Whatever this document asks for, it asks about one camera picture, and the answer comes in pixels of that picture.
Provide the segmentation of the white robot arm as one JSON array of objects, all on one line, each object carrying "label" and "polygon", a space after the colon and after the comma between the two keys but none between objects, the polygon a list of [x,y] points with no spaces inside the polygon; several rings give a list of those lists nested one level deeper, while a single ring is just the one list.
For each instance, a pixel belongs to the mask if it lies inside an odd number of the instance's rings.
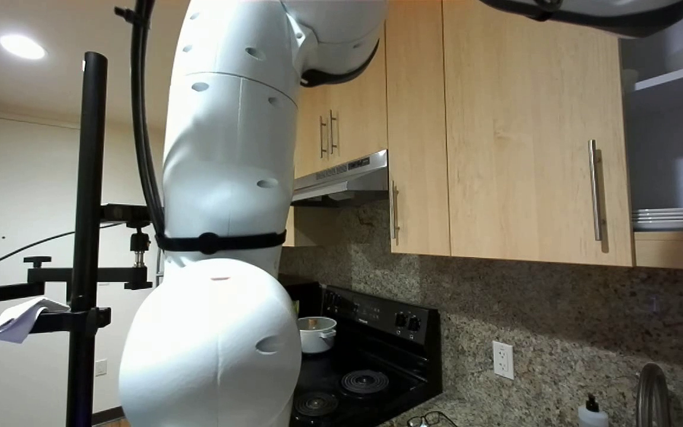
[{"label": "white robot arm", "polygon": [[388,0],[189,0],[145,196],[164,281],[125,337],[130,427],[290,427],[301,334],[277,281],[298,92],[378,51]]}]

